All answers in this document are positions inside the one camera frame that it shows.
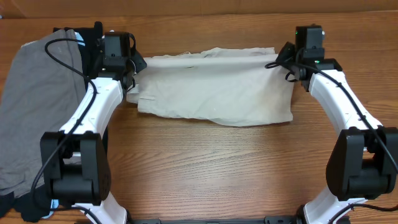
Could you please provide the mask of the beige khaki shorts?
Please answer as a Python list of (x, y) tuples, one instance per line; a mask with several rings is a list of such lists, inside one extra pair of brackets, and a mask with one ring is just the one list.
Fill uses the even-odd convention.
[(141, 113), (259, 126), (293, 120), (286, 69), (265, 68), (274, 48), (222, 49), (147, 57), (127, 101)]

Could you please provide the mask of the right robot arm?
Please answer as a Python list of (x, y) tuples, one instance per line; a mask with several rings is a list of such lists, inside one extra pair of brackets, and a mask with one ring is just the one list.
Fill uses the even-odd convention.
[(298, 26), (275, 62), (284, 67), (322, 106), (338, 139), (326, 165), (326, 187), (295, 215), (268, 216), (264, 223), (349, 223), (356, 207), (394, 212), (396, 206), (369, 205), (394, 190), (397, 178), (397, 128), (387, 128), (361, 104), (341, 65), (325, 58), (321, 26)]

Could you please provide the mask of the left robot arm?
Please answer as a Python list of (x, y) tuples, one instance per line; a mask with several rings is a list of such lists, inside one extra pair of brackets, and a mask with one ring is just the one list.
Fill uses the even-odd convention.
[(131, 33), (107, 32), (99, 46), (98, 74), (84, 78), (88, 89), (78, 108), (59, 131), (46, 132), (40, 140), (42, 167), (30, 192), (43, 178), (50, 198), (81, 211), (92, 223), (131, 223), (128, 210), (110, 192), (103, 136), (113, 111), (135, 87), (135, 74), (147, 64)]

